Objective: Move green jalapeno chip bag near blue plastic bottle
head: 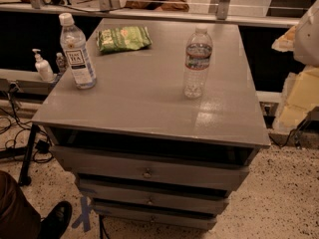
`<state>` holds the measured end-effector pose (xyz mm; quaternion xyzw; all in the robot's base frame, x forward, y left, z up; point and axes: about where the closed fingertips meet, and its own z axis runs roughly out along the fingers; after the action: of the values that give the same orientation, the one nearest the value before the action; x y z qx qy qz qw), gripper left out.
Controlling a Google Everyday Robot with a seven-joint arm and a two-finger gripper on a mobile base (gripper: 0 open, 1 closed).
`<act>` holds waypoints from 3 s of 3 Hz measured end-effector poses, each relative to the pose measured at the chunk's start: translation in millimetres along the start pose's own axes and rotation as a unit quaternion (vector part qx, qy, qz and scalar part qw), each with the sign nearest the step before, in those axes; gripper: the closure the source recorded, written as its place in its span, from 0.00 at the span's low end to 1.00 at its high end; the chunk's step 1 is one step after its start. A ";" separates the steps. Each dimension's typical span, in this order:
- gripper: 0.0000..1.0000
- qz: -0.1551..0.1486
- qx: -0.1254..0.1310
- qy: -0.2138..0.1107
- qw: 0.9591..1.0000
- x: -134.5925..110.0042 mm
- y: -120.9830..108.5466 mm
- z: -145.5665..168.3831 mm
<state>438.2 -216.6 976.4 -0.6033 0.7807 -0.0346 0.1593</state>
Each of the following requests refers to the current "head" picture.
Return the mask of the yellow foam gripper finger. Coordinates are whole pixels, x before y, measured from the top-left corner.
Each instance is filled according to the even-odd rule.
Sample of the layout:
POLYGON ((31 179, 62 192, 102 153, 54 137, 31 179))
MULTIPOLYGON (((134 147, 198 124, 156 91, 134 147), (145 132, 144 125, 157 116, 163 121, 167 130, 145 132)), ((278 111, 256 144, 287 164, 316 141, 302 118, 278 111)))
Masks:
POLYGON ((274 128, 292 130, 319 106, 319 68, 306 66, 299 74, 289 73, 281 93, 274 128))

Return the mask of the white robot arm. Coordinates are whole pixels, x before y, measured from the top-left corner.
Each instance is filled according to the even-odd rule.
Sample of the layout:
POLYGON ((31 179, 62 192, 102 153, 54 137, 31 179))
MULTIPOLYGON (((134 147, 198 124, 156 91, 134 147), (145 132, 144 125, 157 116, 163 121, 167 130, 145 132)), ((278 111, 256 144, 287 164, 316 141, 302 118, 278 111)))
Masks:
POLYGON ((292 52, 294 60, 305 66, 301 73, 286 79, 273 123, 276 129, 295 129, 319 106, 319 0, 296 26, 274 41, 272 49, 292 52))

